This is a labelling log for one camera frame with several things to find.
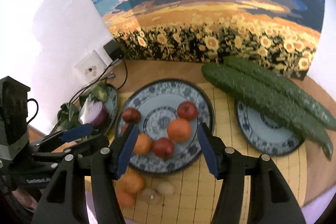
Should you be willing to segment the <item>orange tangerine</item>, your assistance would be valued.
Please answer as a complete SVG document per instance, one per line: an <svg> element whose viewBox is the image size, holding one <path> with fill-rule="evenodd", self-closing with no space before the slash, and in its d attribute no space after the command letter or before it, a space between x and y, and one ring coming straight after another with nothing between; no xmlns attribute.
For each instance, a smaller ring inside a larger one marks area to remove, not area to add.
<svg viewBox="0 0 336 224"><path fill-rule="evenodd" d="M121 176L121 185L124 191L136 194L143 190L145 181L139 174L131 172Z"/></svg>
<svg viewBox="0 0 336 224"><path fill-rule="evenodd" d="M151 151L152 145L153 141L146 134L139 134L133 153L135 155L146 155Z"/></svg>
<svg viewBox="0 0 336 224"><path fill-rule="evenodd" d="M133 207L135 205L135 194L119 189L116 195L121 207Z"/></svg>
<svg viewBox="0 0 336 224"><path fill-rule="evenodd" d="M175 142L187 140L191 135L191 126L188 120L179 118L171 121L167 126L168 137Z"/></svg>

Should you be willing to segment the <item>brown kiwi fruit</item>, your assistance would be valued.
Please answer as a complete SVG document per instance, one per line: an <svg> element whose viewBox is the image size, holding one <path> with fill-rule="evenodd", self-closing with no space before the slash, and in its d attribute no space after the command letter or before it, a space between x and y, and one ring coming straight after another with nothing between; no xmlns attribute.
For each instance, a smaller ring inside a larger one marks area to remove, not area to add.
<svg viewBox="0 0 336 224"><path fill-rule="evenodd" d="M169 195L174 194L175 189L171 182L162 181L157 185L157 192L164 196L169 196Z"/></svg>
<svg viewBox="0 0 336 224"><path fill-rule="evenodd" d="M146 188L139 194L139 199L148 205L157 205L162 197L155 189Z"/></svg>

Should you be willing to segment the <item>green leafy vegetable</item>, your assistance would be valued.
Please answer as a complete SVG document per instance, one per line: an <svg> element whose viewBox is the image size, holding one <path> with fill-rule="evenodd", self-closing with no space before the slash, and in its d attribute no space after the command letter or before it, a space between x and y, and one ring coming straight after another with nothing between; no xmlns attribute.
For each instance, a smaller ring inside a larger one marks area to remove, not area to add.
<svg viewBox="0 0 336 224"><path fill-rule="evenodd" d="M107 82L106 80L98 81L94 84L82 88L78 91L69 102L66 102L60 106L60 110L57 113L57 122L51 130L50 134L56 133L56 130L67 130L78 126L80 110L75 105L75 102L79 100L80 105L85 104L86 99L89 98L93 102L105 103L108 99Z"/></svg>

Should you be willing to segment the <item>halved red onion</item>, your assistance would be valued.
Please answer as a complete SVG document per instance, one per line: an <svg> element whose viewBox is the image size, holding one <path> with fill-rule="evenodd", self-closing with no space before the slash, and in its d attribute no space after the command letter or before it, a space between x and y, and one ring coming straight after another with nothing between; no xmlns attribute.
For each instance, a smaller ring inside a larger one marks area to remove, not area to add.
<svg viewBox="0 0 336 224"><path fill-rule="evenodd" d="M79 112L79 122L90 124L95 130L102 127L109 119L109 113L101 101L92 101L89 98Z"/></svg>

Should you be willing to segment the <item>left blue floral plate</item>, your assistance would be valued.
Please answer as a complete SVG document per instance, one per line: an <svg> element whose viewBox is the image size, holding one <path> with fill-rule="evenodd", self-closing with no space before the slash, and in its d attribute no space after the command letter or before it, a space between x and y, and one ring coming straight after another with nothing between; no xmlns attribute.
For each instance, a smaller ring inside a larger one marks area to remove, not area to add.
<svg viewBox="0 0 336 224"><path fill-rule="evenodd" d="M106 123L100 127L99 129L93 129L93 135L106 135L110 128L112 127L112 124L116 118L117 111L118 111L118 93L117 90L114 88L113 85L107 83L107 91L108 91L108 99L105 103L105 107L108 110L109 113L109 119L106 121Z"/></svg>

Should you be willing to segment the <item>right blue floral plate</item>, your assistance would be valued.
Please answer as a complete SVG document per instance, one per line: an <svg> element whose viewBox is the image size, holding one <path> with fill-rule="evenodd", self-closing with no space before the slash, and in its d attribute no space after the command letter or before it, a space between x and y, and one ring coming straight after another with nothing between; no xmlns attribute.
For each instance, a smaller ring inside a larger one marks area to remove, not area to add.
<svg viewBox="0 0 336 224"><path fill-rule="evenodd" d="M235 101L235 116L247 143L261 153L271 156L289 155L304 142L304 138L240 101Z"/></svg>

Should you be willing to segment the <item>large blue floral plate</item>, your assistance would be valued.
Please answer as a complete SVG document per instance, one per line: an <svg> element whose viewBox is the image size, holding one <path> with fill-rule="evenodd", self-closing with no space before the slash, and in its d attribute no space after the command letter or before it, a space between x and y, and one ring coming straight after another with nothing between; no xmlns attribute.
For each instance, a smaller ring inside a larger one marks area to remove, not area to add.
<svg viewBox="0 0 336 224"><path fill-rule="evenodd" d="M208 95L196 84L181 79L153 81L134 92L123 104L116 118L115 135L120 136L125 121L121 118L127 108L134 108L141 114L138 123L140 133L156 141L168 137L169 123L178 118L178 106L185 101L192 102L198 109L198 116L190 121L191 135L185 141L174 143L174 153L163 160L153 152L146 155L133 154L129 166L148 174L171 174L179 172L194 161L201 153L198 142L198 125L205 123L210 132L215 127L214 109Z"/></svg>

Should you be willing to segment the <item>yellow grid board mat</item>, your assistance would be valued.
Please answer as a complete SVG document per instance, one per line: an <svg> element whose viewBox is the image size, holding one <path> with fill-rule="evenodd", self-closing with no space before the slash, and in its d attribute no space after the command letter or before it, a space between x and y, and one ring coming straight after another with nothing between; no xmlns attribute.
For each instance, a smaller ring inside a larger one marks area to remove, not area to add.
<svg viewBox="0 0 336 224"><path fill-rule="evenodd" d="M250 147L243 138L235 118L234 101L224 92L209 83L199 83L209 97L215 110L215 135L227 146L241 154L258 157L260 153ZM274 163L281 171L300 206L306 194L307 162L306 148L286 156L274 157ZM156 188L162 181L174 186L174 193L161 197L158 203L150 205L136 198L133 206L122 208L127 223L210 223L214 215L222 182L208 171L205 159L200 157L185 170L176 174L155 178L142 176L147 188Z"/></svg>

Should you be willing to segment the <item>front green cucumber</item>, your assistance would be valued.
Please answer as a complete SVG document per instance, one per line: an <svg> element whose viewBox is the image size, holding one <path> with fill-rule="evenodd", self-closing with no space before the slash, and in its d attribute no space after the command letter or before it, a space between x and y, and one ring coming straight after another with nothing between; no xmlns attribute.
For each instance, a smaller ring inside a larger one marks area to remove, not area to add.
<svg viewBox="0 0 336 224"><path fill-rule="evenodd" d="M327 160L334 152L324 126L312 114L274 88L226 65L206 63L203 77L216 88L264 114L279 125L319 145Z"/></svg>

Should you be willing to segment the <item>green cucumber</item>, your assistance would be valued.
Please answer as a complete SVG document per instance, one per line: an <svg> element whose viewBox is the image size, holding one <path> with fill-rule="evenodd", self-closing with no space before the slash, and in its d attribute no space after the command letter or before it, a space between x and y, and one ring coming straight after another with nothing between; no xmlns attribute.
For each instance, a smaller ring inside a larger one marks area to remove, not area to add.
<svg viewBox="0 0 336 224"><path fill-rule="evenodd" d="M311 95L307 94L286 77L277 75L272 71L241 57L224 57L223 64L274 88L274 90L284 94L292 99L298 106L305 109L327 129L335 130L335 117L333 114Z"/></svg>
<svg viewBox="0 0 336 224"><path fill-rule="evenodd" d="M327 160L334 152L324 126L312 114L274 88L226 65L206 63L203 77L216 88L264 114L279 125L319 145Z"/></svg>

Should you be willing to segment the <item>black power adapter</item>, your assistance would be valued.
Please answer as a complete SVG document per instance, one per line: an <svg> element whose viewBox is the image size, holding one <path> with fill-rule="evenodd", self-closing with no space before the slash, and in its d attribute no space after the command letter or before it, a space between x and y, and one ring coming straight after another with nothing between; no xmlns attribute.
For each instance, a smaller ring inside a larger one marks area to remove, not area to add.
<svg viewBox="0 0 336 224"><path fill-rule="evenodd" d="M125 53L123 52L120 44L115 40L111 40L107 42L103 46L104 50L106 51L107 55L111 58L111 60L122 60L125 57Z"/></svg>

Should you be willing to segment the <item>rear green cucumber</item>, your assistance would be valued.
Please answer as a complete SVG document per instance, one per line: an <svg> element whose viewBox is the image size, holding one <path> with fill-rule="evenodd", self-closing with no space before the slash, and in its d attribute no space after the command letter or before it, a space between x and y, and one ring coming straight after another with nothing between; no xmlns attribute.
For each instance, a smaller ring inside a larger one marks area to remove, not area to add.
<svg viewBox="0 0 336 224"><path fill-rule="evenodd" d="M307 94L286 77L277 75L272 71L241 57L224 57L223 64L274 88L274 90L284 94L292 99L298 106L305 109L327 129L335 130L335 117L333 114L311 95Z"/></svg>

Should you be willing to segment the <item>sunflower field painting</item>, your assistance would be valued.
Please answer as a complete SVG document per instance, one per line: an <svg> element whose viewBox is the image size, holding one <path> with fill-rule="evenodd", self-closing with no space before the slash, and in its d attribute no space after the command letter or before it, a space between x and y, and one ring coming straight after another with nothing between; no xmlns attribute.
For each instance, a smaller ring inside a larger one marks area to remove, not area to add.
<svg viewBox="0 0 336 224"><path fill-rule="evenodd" d="M222 63L237 55L304 79L325 0L92 0L130 60Z"/></svg>

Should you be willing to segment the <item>white wall socket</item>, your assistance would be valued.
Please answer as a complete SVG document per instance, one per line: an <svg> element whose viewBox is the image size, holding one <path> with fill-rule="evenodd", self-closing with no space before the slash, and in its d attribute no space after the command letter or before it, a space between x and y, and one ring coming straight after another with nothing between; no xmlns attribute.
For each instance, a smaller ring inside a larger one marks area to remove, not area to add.
<svg viewBox="0 0 336 224"><path fill-rule="evenodd" d="M90 84L103 73L111 62L112 59L105 51L93 50L75 65L74 70L81 83Z"/></svg>

